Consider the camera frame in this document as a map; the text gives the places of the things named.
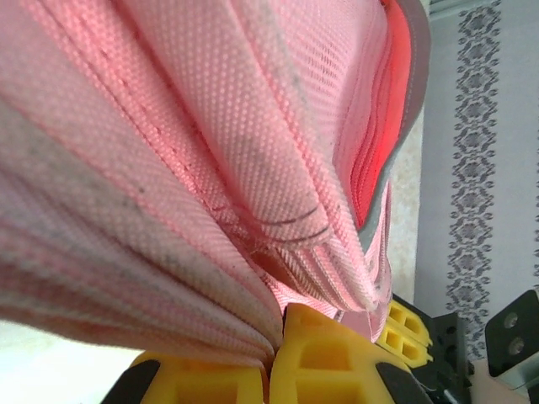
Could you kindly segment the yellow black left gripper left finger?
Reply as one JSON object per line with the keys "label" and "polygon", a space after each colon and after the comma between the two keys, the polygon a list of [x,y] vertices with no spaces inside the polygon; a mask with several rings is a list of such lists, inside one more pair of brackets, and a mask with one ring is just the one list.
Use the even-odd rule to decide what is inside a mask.
{"label": "yellow black left gripper left finger", "polygon": [[264,370],[144,352],[100,404],[270,404]]}

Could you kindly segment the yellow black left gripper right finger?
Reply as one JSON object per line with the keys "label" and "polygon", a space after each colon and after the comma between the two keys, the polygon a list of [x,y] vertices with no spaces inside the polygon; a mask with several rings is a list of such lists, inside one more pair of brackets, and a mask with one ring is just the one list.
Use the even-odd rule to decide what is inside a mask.
{"label": "yellow black left gripper right finger", "polygon": [[289,304],[269,404],[415,404],[415,379],[403,361],[360,334]]}

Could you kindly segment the pink school backpack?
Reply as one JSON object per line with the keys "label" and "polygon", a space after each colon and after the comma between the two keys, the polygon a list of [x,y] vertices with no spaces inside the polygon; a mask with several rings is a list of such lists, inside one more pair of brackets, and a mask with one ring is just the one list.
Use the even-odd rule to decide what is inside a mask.
{"label": "pink school backpack", "polygon": [[0,0],[0,320],[270,365],[387,319],[424,0]]}

